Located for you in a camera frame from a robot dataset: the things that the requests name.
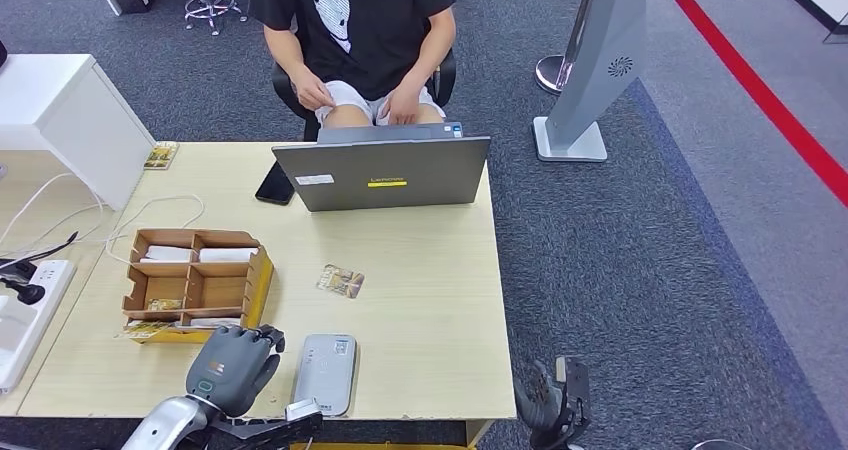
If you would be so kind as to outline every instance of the desk leg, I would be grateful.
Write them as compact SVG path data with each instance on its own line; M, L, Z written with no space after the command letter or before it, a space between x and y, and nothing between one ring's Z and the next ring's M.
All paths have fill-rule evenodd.
M467 420L465 438L468 441L468 448L475 448L493 423L495 423L494 420Z

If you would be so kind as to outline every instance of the power strip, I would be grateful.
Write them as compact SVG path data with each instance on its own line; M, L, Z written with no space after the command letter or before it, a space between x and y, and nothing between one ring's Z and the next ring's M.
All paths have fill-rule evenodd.
M9 333L16 325L22 329L16 339L17 345L11 345L14 348L0 346L0 393L11 392L21 381L75 271L74 264L68 260L40 262L29 283L44 287L44 298L33 305L24 305L16 298L9 298L5 305L0 304L0 329Z

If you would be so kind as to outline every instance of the black smartphone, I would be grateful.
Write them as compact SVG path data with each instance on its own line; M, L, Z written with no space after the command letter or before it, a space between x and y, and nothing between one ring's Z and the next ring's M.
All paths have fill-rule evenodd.
M294 187L289 182L289 177L283 172L282 167L274 162L259 190L256 191L256 199L277 205L288 205L292 196L294 196Z

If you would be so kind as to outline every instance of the metal robot arm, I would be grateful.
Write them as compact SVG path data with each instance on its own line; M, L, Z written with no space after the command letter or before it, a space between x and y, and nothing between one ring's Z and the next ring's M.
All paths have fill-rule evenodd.
M287 406L282 419L238 419L271 380L284 349L283 333L270 325L257 330L219 327L189 369L187 394L157 405L123 450L174 450L189 439L202 447L215 431L245 448L312 437L323 423L314 400Z
M589 370L586 365L559 357L554 383L547 368L535 362L536 374L528 388L516 381L518 416L530 427L533 450L564 450L589 426Z

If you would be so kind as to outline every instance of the knee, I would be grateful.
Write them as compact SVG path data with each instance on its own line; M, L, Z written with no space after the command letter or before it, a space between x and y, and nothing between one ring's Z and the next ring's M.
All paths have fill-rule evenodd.
M356 105L339 105L330 110L324 117L323 126L333 127L367 127L371 125L365 112Z
M424 103L418 105L418 116L415 123L442 123L444 121L445 119L442 118L436 107Z

